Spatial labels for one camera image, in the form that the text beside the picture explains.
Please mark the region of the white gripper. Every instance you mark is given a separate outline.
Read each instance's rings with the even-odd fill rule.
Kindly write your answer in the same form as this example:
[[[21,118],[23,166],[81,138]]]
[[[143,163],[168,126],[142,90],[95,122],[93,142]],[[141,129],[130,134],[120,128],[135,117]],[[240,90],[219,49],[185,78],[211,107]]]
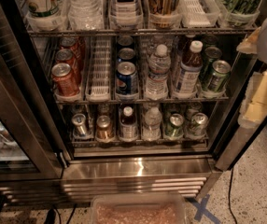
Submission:
[[[260,61],[267,63],[267,18],[261,28],[257,28],[236,48],[244,54],[258,54]],[[254,72],[246,87],[238,124],[246,129],[257,128],[267,117],[267,70]]]

